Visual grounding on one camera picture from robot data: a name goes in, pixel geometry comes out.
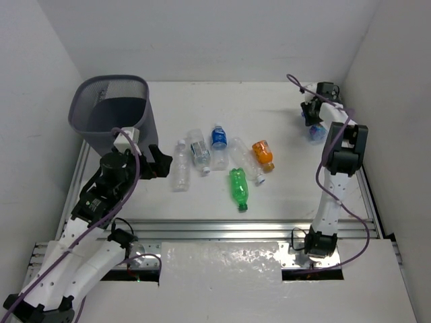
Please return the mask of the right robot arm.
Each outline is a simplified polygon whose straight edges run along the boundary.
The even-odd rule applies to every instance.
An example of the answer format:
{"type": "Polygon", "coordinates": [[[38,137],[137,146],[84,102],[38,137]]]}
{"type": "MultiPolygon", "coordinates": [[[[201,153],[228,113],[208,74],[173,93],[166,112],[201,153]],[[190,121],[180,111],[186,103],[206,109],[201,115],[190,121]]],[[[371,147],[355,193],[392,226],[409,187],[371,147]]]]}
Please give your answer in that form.
{"type": "Polygon", "coordinates": [[[350,178],[362,167],[368,127],[356,123],[343,107],[338,85],[318,82],[303,91],[301,109],[305,125],[327,126],[319,170],[324,181],[317,214],[304,241],[312,258],[332,256],[337,246],[338,221],[350,178]]]}

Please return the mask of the orange plastic bottle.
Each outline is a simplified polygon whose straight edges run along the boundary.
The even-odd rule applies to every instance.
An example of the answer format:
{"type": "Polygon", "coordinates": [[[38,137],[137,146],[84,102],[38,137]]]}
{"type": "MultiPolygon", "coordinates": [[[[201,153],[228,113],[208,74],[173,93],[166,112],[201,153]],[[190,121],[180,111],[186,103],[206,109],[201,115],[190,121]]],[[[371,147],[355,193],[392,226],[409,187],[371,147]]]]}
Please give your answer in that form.
{"type": "Polygon", "coordinates": [[[258,163],[264,172],[272,172],[275,168],[273,164],[273,154],[266,140],[258,141],[252,145],[252,150],[258,163]]]}

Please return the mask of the clear bottle purple label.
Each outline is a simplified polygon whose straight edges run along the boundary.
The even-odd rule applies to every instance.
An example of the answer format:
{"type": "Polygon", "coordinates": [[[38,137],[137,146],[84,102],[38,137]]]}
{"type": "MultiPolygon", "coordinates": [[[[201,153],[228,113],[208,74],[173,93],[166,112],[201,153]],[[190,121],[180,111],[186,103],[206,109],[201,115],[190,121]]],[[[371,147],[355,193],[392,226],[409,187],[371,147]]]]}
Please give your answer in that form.
{"type": "Polygon", "coordinates": [[[320,145],[326,141],[327,130],[321,124],[314,124],[306,126],[307,128],[307,139],[310,144],[320,145]]]}

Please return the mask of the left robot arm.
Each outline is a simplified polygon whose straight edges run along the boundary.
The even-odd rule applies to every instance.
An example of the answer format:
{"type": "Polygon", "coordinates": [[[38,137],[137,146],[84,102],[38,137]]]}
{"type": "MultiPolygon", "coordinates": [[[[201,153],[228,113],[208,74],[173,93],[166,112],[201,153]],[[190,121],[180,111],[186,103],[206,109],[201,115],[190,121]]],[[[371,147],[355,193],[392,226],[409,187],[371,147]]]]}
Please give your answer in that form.
{"type": "Polygon", "coordinates": [[[165,178],[172,157],[150,145],[153,161],[138,149],[103,155],[84,185],[61,238],[38,274],[21,292],[8,295],[3,307],[21,322],[77,322],[87,294],[116,265],[130,262],[137,236],[114,227],[97,241],[131,197],[139,180],[165,178]]]}

